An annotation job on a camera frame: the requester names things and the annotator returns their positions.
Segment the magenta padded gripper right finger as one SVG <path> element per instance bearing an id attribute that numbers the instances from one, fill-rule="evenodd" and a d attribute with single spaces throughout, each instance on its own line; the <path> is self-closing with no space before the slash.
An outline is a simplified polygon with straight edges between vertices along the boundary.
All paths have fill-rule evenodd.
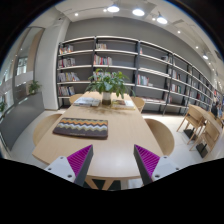
<path id="1" fill-rule="evenodd" d="M 159 157 L 139 145 L 134 145 L 134 157 L 144 185 L 180 170 L 167 155 Z"/>

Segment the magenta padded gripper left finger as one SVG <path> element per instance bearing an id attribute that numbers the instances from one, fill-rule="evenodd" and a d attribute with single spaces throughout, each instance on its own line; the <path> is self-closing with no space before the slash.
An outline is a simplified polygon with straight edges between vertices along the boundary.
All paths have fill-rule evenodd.
<path id="1" fill-rule="evenodd" d="M 59 156 L 45 170 L 76 185 L 83 186 L 92 157 L 93 146 L 89 145 L 68 157 Z"/>

